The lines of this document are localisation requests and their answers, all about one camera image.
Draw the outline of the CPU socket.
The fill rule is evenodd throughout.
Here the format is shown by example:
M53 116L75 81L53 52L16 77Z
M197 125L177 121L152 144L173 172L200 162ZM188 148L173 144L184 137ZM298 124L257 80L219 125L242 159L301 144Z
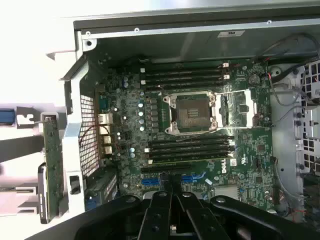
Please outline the CPU socket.
M218 129L216 95L211 90L171 93L162 101L168 105L166 134L191 136Z

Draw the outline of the blue hard disk carrier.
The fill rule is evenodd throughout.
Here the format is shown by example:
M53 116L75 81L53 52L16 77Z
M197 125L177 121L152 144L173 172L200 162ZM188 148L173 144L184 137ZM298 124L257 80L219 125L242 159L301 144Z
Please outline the blue hard disk carrier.
M11 126L15 123L14 109L0 109L0 126Z

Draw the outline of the green motherboard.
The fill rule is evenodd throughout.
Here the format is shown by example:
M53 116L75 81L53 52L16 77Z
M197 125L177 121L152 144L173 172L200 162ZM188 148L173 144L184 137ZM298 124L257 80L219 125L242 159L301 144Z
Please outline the green motherboard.
M271 211L275 208L275 180L270 157L273 153L272 120L270 87L267 66L263 63L246 64L243 60L220 60L207 62L228 62L224 68L181 68L181 69L145 69L140 66L154 64L129 64L110 67L107 69L102 84L96 93L98 100L99 143L105 163L113 165L118 175L119 191L122 195L130 194L143 198L148 192L161 188L160 175L179 174L182 176L200 175L203 178L193 183L181 182L183 191L193 192L207 201L215 196L216 186L237 185L239 201L254 207ZM228 73L198 73L182 75L146 76L144 73L177 71L189 69L228 69ZM252 74L260 76L259 85L250 85L248 78ZM175 136L164 132L169 126L168 105L158 96L157 90L146 91L143 85L147 79L176 78L186 76L230 75L230 79L223 80L188 80L149 82L206 82L228 81L220 87L166 90L166 95L173 93L187 93L198 91L212 91L226 93L238 90L251 92L251 98L256 103L257 114L253 117L253 127L247 129L217 129L215 131L197 134ZM235 150L227 153L214 154L178 154L178 155L150 155L145 153L149 142L154 140L186 139L202 136L227 135ZM231 159L208 160L177 164L192 164L192 169L165 171L155 173L141 173L141 168L162 166L148 165L150 159L171 159L196 156L216 156L233 154ZM142 179L158 178L159 185L144 186Z

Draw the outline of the silver perforated drive cage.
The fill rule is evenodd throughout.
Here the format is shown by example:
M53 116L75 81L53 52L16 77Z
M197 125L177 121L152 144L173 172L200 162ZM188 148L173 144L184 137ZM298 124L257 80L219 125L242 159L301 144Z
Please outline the silver perforated drive cage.
M303 163L320 176L320 60L298 68L295 86L300 90Z

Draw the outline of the silver chipset heat sink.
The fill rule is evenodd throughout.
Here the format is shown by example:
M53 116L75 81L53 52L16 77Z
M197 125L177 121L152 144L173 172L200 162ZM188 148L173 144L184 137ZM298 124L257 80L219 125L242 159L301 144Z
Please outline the silver chipset heat sink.
M239 200L240 194L237 185L220 185L214 187L214 195L227 196L229 198Z

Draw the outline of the metal socket cover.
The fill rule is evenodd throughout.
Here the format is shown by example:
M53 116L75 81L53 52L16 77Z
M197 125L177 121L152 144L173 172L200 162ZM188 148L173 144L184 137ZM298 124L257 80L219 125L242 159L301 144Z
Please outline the metal socket cover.
M217 129L251 129L257 104L249 89L215 93L212 113Z

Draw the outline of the blue expansion slot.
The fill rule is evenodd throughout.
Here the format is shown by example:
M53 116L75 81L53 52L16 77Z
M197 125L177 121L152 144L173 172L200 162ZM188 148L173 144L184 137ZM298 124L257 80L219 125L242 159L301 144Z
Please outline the blue expansion slot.
M197 180L200 180L202 178L202 175L183 175L181 177L181 182L196 183ZM145 187L155 186L160 184L160 180L158 178L144 178L141 180L141 184Z

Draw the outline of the open black PC case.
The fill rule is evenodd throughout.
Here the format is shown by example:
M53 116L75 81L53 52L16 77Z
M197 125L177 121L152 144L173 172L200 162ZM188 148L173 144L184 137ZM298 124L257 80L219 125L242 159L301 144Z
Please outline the open black PC case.
M62 139L73 217L132 195L120 193L117 170L105 163L100 145L97 89L107 69L245 61L265 64L269 82L276 199L273 210L259 209L316 231L320 240L320 175L304 164L297 103L301 91L296 87L298 68L320 60L320 0L265 9L76 20L73 28L76 60L63 77L67 125ZM150 199L157 191L132 196ZM199 240L174 192L168 240Z

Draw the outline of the black expansion slot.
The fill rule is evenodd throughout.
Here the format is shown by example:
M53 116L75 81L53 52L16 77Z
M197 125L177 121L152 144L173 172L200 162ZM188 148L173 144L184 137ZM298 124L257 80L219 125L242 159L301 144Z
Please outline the black expansion slot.
M185 171L192 169L192 164L165 164L165 165L157 165L150 167L142 167L140 172L142 174L151 174L151 173L161 173L161 172L170 172L170 171Z

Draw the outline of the grey parts rack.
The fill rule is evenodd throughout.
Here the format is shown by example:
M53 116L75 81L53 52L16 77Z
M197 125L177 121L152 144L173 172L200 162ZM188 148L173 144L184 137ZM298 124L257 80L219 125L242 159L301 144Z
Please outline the grey parts rack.
M0 109L13 109L14 124L0 125L0 216L36 215L38 201L38 167L44 162L44 115L57 118L59 138L67 123L65 107L52 103L0 104ZM68 195L63 168L63 199L59 216L68 211Z

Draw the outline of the black RAM slot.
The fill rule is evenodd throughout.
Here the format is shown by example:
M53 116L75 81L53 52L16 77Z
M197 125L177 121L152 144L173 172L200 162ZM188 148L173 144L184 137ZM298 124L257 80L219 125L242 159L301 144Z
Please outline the black RAM slot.
M195 148L195 147L214 147L214 146L229 146L229 140L195 140L180 143L169 144L149 144L149 151L161 150L161 149L178 149L178 148Z
M189 68L228 68L231 64L229 62L176 62L176 63L154 63L142 65L139 68L146 70L152 69L189 69Z
M170 83L149 83L142 87L146 91L160 91L160 90L182 90L182 89L210 89L222 87L227 85L228 81L200 81L200 82L170 82Z
M145 148L144 152L152 156L162 155L184 155L184 154L220 154L231 153L235 150L233 146L209 146L209 147L181 147L181 148Z
M228 80L229 74L225 75L199 75L199 76L182 76L182 77L162 77L146 79L146 83L173 82L173 81L200 81L200 80Z
M149 141L150 145L158 145L158 144L171 144L171 143L185 143L190 141L215 141L215 140L234 140L235 137L233 135L212 135L212 136L199 136L199 137L190 137L183 139L165 139L165 140L153 140Z
M175 71L155 71L146 72L145 76L175 76L175 75L194 75L194 74L226 74L229 72L228 68L198 68L198 69L180 69Z

